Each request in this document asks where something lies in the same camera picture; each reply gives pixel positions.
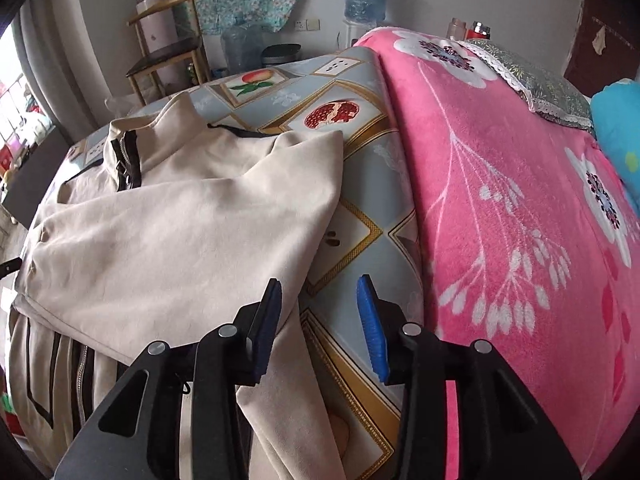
patterned bed sheet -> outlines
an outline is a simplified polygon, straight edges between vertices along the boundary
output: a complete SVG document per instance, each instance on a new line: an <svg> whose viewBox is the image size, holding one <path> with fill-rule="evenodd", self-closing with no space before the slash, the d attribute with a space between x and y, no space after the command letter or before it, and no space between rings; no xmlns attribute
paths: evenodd
<svg viewBox="0 0 640 480"><path fill-rule="evenodd" d="M301 319L324 401L350 429L342 459L348 480L390 478L402 388L380 384L371 370L356 280L370 274L380 297L417 322L424 319L424 298L412 189L375 53L354 47L230 76L192 89L190 97L207 122L255 136L342 130L341 197L299 296ZM167 101L137 115L157 112ZM100 158L107 132L105 126L91 134L56 180Z"/></svg>

white flower print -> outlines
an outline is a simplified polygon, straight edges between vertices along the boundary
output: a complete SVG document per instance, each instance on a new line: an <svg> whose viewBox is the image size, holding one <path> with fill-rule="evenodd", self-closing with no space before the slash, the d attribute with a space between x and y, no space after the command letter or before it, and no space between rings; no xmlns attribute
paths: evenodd
<svg viewBox="0 0 640 480"><path fill-rule="evenodd" d="M631 253L626 243L628 234L626 222L616 200L607 192L595 166L585 158L584 154L578 159L571 149L565 148L564 152L582 180L584 197L602 232L609 243L618 246L622 262L627 267L631 267Z"/></svg>
<svg viewBox="0 0 640 480"><path fill-rule="evenodd" d="M273 104L281 104L282 106L289 106L296 101L300 101L300 96L294 93L287 93L286 89L278 90L273 96Z"/></svg>
<svg viewBox="0 0 640 480"><path fill-rule="evenodd" d="M426 217L433 217L436 224L434 259L430 264L434 282L438 281L440 258L445 266L451 258L449 253L441 252L440 238L448 224L443 220L450 205L460 202L456 200L460 196L453 194L460 193L459 186L466 192L464 202L468 203L476 234L467 235L465 251L474 246L478 250L468 267L456 265L459 270L455 281L434 285L438 306L450 309L453 316L468 317L471 325L484 326L489 339L499 333L533 335L537 317L556 306L556 295L569 286L572 278L569 254L544 232L516 180L456 135L420 64L418 70L440 107L450 139L447 182L426 212ZM493 218L490 224L480 221L481 216L487 215Z"/></svg>
<svg viewBox="0 0 640 480"><path fill-rule="evenodd" d="M419 57L427 61L433 61L442 65L447 71L475 88L485 88L487 81L494 81L498 78L496 73L485 63L466 52L457 43L443 38L433 38L411 32L408 30L396 29L393 31L400 40L394 43L394 49Z"/></svg>

jacket zipper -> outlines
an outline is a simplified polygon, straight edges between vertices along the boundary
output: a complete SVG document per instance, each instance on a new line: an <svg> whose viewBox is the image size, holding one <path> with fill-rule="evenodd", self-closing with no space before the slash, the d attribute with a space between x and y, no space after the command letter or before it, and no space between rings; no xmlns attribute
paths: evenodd
<svg viewBox="0 0 640 480"><path fill-rule="evenodd" d="M119 139L111 141L111 147L118 161L116 165L118 191L134 189L142 184L137 138L135 130L127 130Z"/></svg>
<svg viewBox="0 0 640 480"><path fill-rule="evenodd" d="M78 417L80 419L80 427L82 428L86 422L84 413L84 402L82 400L82 382L84 380L84 369L86 368L86 358L89 348L82 345L80 352L80 361L78 363L78 373L76 374L76 397L78 399Z"/></svg>

window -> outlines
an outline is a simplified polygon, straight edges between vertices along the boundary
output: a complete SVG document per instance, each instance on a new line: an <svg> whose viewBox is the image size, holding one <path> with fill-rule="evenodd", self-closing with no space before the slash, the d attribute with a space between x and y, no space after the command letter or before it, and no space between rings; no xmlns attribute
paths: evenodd
<svg viewBox="0 0 640 480"><path fill-rule="evenodd" d="M22 74L12 28L8 27L0 38L0 144L9 143L15 153L14 146L23 141L33 144L36 137L46 134L49 125Z"/></svg>

black trim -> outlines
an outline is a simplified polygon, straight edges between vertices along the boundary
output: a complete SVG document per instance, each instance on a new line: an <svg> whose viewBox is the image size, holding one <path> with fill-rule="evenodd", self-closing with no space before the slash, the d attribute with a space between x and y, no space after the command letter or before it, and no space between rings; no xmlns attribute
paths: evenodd
<svg viewBox="0 0 640 480"><path fill-rule="evenodd" d="M251 132L249 130L243 130L242 128L236 128L235 126L227 126L226 124L211 124L207 123L207 128L224 128L229 130L236 137L243 139L263 139L264 137L273 137L273 134L264 134L262 132Z"/></svg>
<svg viewBox="0 0 640 480"><path fill-rule="evenodd" d="M82 168L82 170L78 171L74 176L72 176L70 179L65 180L65 184L68 184L69 182L71 182L73 179L75 179L76 177L82 175L85 171L90 170L91 168L96 168L97 166L101 166L102 163L104 162L103 158L97 158L96 160L94 160L91 164L89 164L88 166L85 166L84 168Z"/></svg>
<svg viewBox="0 0 640 480"><path fill-rule="evenodd" d="M71 343L71 420L73 422L74 427L74 438L78 434L78 432L82 429L82 425L80 424L80 415L78 408L78 391L76 389L76 381L78 377L78 365L80 364L80 351L82 349L82 345L76 341L75 339Z"/></svg>
<svg viewBox="0 0 640 480"><path fill-rule="evenodd" d="M47 421L49 427L53 430L53 380L56 371L56 360L58 358L58 349L60 348L60 338L62 336L55 332L53 336L53 346L51 348L51 361L49 364L49 409L48 412L41 404L33 399L31 393L31 357L29 355L29 341L31 339L31 322L27 319L27 337L26 337L26 361L27 361L27 398L36 408L38 414Z"/></svg>

